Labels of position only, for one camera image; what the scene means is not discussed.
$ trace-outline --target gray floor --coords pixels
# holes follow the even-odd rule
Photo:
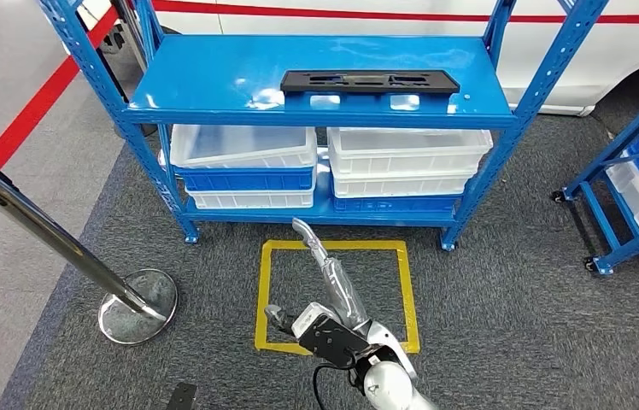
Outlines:
[[[438,250],[433,229],[318,227],[328,239],[407,242],[422,346],[412,360],[441,408],[639,408],[639,257],[592,277],[581,260],[586,242],[602,248],[598,237],[584,238],[548,199],[607,143],[612,121],[633,115],[605,104],[597,118],[539,117],[453,253]],[[67,269],[0,408],[163,409],[179,382],[199,386],[199,408],[315,408],[318,361],[253,344],[261,245],[296,235],[286,225],[201,228],[199,244],[183,244],[124,150],[83,239],[122,272],[171,272],[177,318],[151,343],[115,346],[97,331],[102,292]],[[392,255],[339,255],[372,314],[404,337]],[[272,275],[271,299],[288,308],[324,299],[306,253],[273,253]],[[344,375],[320,383],[328,408],[369,408]]]
[[[37,2],[0,0],[0,133],[65,57]],[[4,170],[78,235],[120,147],[79,76]],[[0,395],[63,266],[0,214]]]

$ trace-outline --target red stripe on vehicle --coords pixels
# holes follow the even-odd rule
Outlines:
[[[290,9],[283,7],[242,6],[235,4],[178,2],[174,0],[154,0],[153,4],[156,11],[203,13],[211,15],[263,15],[275,17],[320,17],[333,19],[478,22],[486,22],[490,18],[489,15],[439,15],[418,13],[382,13],[374,11]],[[564,15],[511,16],[511,21],[517,23],[561,23],[564,19]],[[597,23],[639,24],[639,15],[603,15]]]
[[[91,44],[98,46],[103,38],[114,26],[118,15],[113,7],[108,9],[106,14],[98,21],[93,30],[88,33]],[[45,113],[53,107],[61,94],[73,81],[78,73],[78,66],[73,58],[67,56],[63,63],[47,81],[40,87],[38,92],[30,99],[28,104],[15,117],[13,122],[0,135],[0,167],[3,167],[11,156],[30,135],[35,126],[43,119]]]

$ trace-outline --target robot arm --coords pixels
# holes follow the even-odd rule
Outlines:
[[[392,332],[367,315],[340,262],[328,256],[320,239],[304,221],[294,219],[292,227],[302,235],[317,261],[331,305],[312,302],[297,317],[269,305],[265,313],[270,323],[295,337],[314,355],[338,369],[352,372],[353,385],[374,408],[437,409],[413,387],[417,377],[413,364]]]

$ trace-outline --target black cable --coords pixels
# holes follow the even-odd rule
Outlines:
[[[314,372],[312,373],[312,389],[314,390],[314,399],[317,401],[319,405],[319,410],[327,410],[325,405],[322,403],[322,399],[320,399],[320,391],[317,389],[317,375],[320,374],[320,370],[322,369],[334,369],[334,370],[346,370],[349,376],[349,370],[354,368],[357,364],[357,360],[355,356],[352,354],[348,354],[350,357],[350,362],[345,367],[338,367],[333,365],[332,363],[322,363],[319,366],[314,368]]]

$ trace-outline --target yellow floor marking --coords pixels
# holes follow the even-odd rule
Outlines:
[[[406,353],[420,351],[420,337],[418,334],[418,320],[415,315],[415,300],[413,284],[410,281],[410,265],[407,262],[407,247],[405,241],[322,241],[328,250],[394,250],[397,253],[397,270],[400,277],[402,293],[402,308],[405,313],[405,327],[407,341],[401,342]],[[257,349],[274,350],[292,354],[310,354],[297,343],[270,343],[267,341],[267,316],[264,307],[269,304],[269,281],[272,271],[272,251],[275,249],[302,250],[306,249],[302,241],[268,240],[261,247],[261,261],[259,266],[259,295],[256,307],[256,327],[254,345]]]

